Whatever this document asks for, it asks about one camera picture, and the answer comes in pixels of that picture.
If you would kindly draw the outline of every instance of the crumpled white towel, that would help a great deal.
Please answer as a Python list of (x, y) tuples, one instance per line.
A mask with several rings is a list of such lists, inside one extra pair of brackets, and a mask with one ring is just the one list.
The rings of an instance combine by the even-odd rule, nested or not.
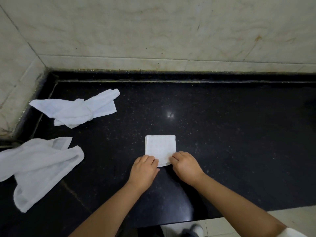
[(169, 157), (177, 152), (175, 135), (146, 135), (145, 155), (159, 159), (158, 167), (171, 164)]
[(54, 118), (55, 126), (66, 125), (74, 128), (93, 118), (116, 112), (114, 99), (120, 95), (118, 89), (101, 92), (88, 100), (74, 101), (61, 99), (32, 100), (30, 105), (43, 112), (49, 118)]
[(23, 213), (48, 193), (83, 158), (79, 146), (68, 149), (72, 137), (32, 139), (0, 152), (0, 181), (14, 175), (13, 200)]

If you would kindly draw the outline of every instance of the hand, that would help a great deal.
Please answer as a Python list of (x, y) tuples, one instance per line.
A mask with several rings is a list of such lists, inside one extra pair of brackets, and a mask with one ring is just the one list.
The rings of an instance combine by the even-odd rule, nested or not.
[(196, 159), (188, 152), (176, 152), (169, 157), (169, 160), (177, 176), (193, 187), (205, 175)]
[(158, 162), (159, 160), (153, 156), (143, 155), (138, 157), (132, 166), (127, 183), (137, 188), (140, 194), (144, 193), (151, 186), (157, 173), (160, 171), (157, 168)]

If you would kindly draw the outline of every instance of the forearm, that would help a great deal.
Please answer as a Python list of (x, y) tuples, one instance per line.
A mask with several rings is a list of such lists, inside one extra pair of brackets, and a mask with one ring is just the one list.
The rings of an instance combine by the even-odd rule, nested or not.
[(227, 219), (241, 237), (276, 237), (286, 226), (206, 174), (193, 186)]
[(141, 194), (131, 183), (126, 183), (69, 237), (114, 237)]

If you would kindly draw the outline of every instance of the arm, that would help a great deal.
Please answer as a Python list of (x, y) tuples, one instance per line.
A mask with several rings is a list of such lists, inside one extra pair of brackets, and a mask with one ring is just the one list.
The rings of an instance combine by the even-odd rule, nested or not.
[(128, 182), (89, 216), (69, 237), (114, 237), (123, 219), (152, 184), (159, 169), (158, 159), (144, 155), (132, 166)]
[(207, 176), (191, 154), (176, 152), (170, 162), (179, 178), (205, 196), (240, 236), (276, 237), (286, 229), (266, 211)]

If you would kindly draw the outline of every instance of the left hand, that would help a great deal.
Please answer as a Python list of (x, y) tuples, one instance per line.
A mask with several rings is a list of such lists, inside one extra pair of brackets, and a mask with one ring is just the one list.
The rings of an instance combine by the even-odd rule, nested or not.
[(132, 166), (127, 184), (132, 184), (141, 194), (144, 193), (160, 171), (157, 168), (158, 162), (159, 160), (153, 156), (143, 155), (138, 157)]

